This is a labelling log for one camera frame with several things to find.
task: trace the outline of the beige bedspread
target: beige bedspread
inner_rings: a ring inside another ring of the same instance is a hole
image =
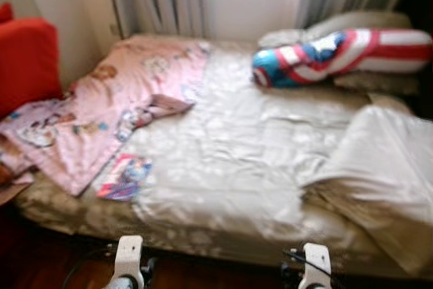
[[[154,162],[132,205],[95,197],[108,164],[79,199],[39,174],[16,199],[22,214],[70,234],[140,234],[155,248],[266,265],[311,241],[329,246],[336,271],[404,277],[360,227],[300,199],[298,183],[368,98],[326,86],[259,89],[253,52],[216,43],[195,108],[136,131],[121,149]]]

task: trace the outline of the wooden floor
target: wooden floor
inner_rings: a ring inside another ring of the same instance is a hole
[[[104,242],[65,236],[53,231],[2,220],[0,233],[0,288],[59,289],[75,263]],[[152,289],[281,289],[278,268],[224,263],[182,255],[145,252],[159,255]],[[71,279],[68,288],[101,289],[110,280],[113,257],[95,255]],[[346,288],[433,288],[427,282],[396,282],[345,277]]]

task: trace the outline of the red cushion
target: red cushion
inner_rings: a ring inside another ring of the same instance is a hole
[[[0,7],[0,23],[9,22],[14,19],[14,12],[10,3],[4,3]]]
[[[0,24],[0,118],[26,102],[60,97],[57,31],[40,18]]]

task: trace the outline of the mattress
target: mattress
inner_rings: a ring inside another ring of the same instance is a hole
[[[153,248],[261,265],[281,250],[325,244],[334,271],[404,277],[354,223],[300,200],[366,95],[316,85],[260,89],[251,81],[250,43],[214,43],[196,106],[139,129],[118,154],[152,159],[133,202],[95,192],[109,162],[80,198],[42,173],[15,200],[43,227],[98,238],[139,234]]]

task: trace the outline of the pink blanket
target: pink blanket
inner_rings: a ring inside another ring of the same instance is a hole
[[[207,57],[207,43],[119,42],[68,98],[25,104],[0,123],[0,133],[79,195],[134,129],[194,104]]]

